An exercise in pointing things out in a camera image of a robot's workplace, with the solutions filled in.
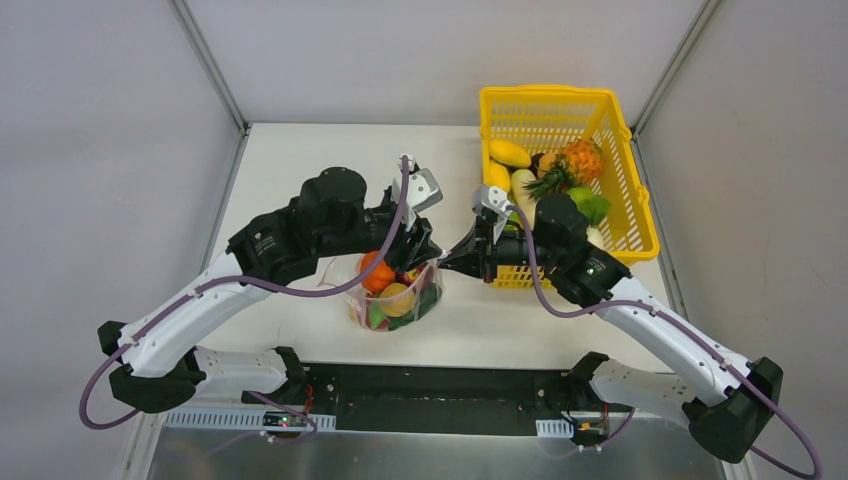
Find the green leaf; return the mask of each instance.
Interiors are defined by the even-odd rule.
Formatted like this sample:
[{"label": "green leaf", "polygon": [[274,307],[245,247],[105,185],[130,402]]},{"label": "green leaf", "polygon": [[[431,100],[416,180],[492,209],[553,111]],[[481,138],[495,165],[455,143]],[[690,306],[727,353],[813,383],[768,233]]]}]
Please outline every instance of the green leaf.
[{"label": "green leaf", "polygon": [[601,220],[607,216],[610,209],[610,202],[603,195],[595,195],[590,200],[587,200],[584,204],[584,208],[581,209],[578,206],[578,210],[583,215],[586,215],[586,218],[589,220],[589,225],[597,226],[601,223]]}]

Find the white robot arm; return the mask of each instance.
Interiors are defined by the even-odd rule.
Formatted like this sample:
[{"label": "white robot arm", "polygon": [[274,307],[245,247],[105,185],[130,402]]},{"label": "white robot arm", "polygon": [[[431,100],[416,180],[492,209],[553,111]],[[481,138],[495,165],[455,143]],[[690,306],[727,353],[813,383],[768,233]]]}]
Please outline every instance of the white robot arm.
[{"label": "white robot arm", "polygon": [[[161,307],[130,324],[103,324],[98,329],[103,352],[123,350],[117,360],[124,366],[109,375],[113,396],[148,413],[169,410],[190,398],[246,399],[246,391],[271,394],[281,403],[293,399],[302,389],[304,372],[290,348],[257,354],[196,345],[272,290],[297,293],[286,285],[314,274],[318,258],[380,249],[399,206],[401,228],[386,262],[407,271],[442,255],[430,241],[429,222],[418,216],[442,199],[439,185],[411,156],[402,156],[400,162],[401,170],[406,162],[409,172],[403,202],[401,175],[384,192],[380,206],[366,209],[364,179],[343,167],[327,169],[304,182],[300,196],[287,207],[254,218],[229,240],[226,252]],[[263,283],[265,288],[255,285]],[[181,301],[161,323],[149,326]]]},{"label": "white robot arm", "polygon": [[[592,352],[566,376],[568,397],[577,395],[588,403],[624,404],[654,413],[688,428],[704,448],[722,460],[742,460],[772,412],[741,386],[728,366],[733,365],[774,402],[783,377],[780,367],[768,358],[750,362],[660,303],[626,266],[588,242],[586,218],[568,195],[550,195],[538,202],[533,245],[521,229],[504,231],[515,208],[503,190],[480,187],[472,209],[477,213],[474,228],[441,268],[490,282],[499,265],[527,266],[538,258],[557,293],[584,307],[580,312],[558,312],[539,290],[539,299],[549,312],[565,318],[594,312],[675,372],[640,371]],[[533,262],[529,262],[531,253]],[[717,350],[723,360],[708,354],[699,343]]]}]

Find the white table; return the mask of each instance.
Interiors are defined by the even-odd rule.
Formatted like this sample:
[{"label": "white table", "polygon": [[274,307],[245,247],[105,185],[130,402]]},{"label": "white table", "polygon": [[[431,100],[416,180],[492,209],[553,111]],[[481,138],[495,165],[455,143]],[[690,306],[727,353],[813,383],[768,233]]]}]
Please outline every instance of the white table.
[{"label": "white table", "polygon": [[[474,127],[256,124],[241,160],[215,250],[256,215],[285,206],[301,183],[324,168],[346,166],[368,182],[366,206],[376,205],[397,172],[402,153],[430,168],[444,200],[424,212],[434,241],[451,248],[470,229],[471,194],[481,183],[480,137]],[[316,288],[318,275],[293,286]],[[633,273],[658,298],[666,289],[656,261]],[[422,320],[395,332],[353,324],[341,298],[272,295],[218,328],[202,344],[233,351],[278,345],[302,361],[483,368],[570,368],[590,350],[635,368],[668,371],[656,357],[595,316],[562,320],[548,315],[533,291],[495,289],[446,271],[442,302]],[[575,307],[549,297],[558,308]]]}]

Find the yellow basket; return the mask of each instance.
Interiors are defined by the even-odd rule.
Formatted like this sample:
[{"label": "yellow basket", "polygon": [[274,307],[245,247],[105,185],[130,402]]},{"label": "yellow basket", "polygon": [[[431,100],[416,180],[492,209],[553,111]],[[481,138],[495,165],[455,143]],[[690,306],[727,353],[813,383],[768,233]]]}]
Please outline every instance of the yellow basket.
[{"label": "yellow basket", "polygon": [[[648,190],[639,180],[630,129],[612,91],[561,85],[486,87],[480,91],[480,136],[484,183],[488,183],[489,139],[517,143],[530,155],[559,150],[573,140],[593,139],[607,161],[600,178],[590,185],[612,204],[598,227],[607,248],[628,266],[659,254]],[[532,288],[530,268],[498,267],[492,285]],[[547,280],[543,285],[550,288]]]}]

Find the metal sheet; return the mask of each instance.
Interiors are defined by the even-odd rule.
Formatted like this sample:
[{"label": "metal sheet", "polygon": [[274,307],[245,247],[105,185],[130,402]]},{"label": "metal sheet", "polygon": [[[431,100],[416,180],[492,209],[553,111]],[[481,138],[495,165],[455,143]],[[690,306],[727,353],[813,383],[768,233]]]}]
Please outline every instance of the metal sheet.
[{"label": "metal sheet", "polygon": [[688,432],[658,419],[634,420],[600,454],[587,450],[563,458],[574,450],[570,441],[558,438],[354,432],[269,445],[256,432],[163,428],[148,478],[725,478],[720,463]]}]

